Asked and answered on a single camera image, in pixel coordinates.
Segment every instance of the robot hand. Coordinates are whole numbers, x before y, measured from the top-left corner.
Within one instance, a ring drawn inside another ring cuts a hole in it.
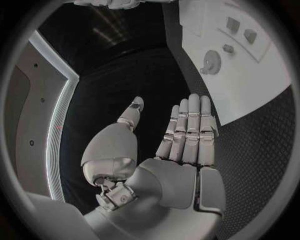
[[[174,106],[156,157],[136,168],[137,140],[132,131],[143,107],[143,100],[136,97],[83,154],[86,179],[102,187],[96,196],[100,206],[85,216],[87,222],[101,239],[214,237],[225,211],[225,190],[213,168],[218,129],[210,99],[192,94]]]

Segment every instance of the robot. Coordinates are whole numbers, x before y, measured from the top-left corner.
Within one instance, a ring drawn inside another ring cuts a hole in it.
[[[214,168],[219,133],[209,97],[191,94],[175,105],[155,157],[137,166],[133,131],[143,109],[137,96],[85,149],[84,176],[101,188],[99,207],[85,219],[100,239],[214,238],[226,196]]]

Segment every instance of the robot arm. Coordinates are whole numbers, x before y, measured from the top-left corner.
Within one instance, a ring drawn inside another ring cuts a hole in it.
[[[135,98],[83,154],[86,179],[102,187],[87,222],[101,239],[211,239],[224,215],[225,190],[213,168],[219,133],[210,99],[192,94],[174,106],[156,156],[136,168],[132,131],[143,107]]]

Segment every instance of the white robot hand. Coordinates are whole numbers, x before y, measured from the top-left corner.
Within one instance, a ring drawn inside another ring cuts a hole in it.
[[[102,186],[100,206],[85,216],[87,222],[101,239],[213,238],[224,215],[225,190],[213,168],[218,130],[210,99],[192,94],[174,106],[156,157],[134,169],[137,143],[132,130],[143,106],[136,98],[86,148],[84,175],[92,185]],[[130,160],[119,164],[120,159]]]

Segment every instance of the button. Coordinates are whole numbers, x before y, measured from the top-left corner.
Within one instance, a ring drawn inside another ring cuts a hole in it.
[[[240,28],[240,22],[229,16],[227,18],[226,27],[230,29],[233,34],[236,34]]]
[[[257,33],[252,29],[246,29],[244,32],[244,36],[250,44],[253,44],[257,37]]]

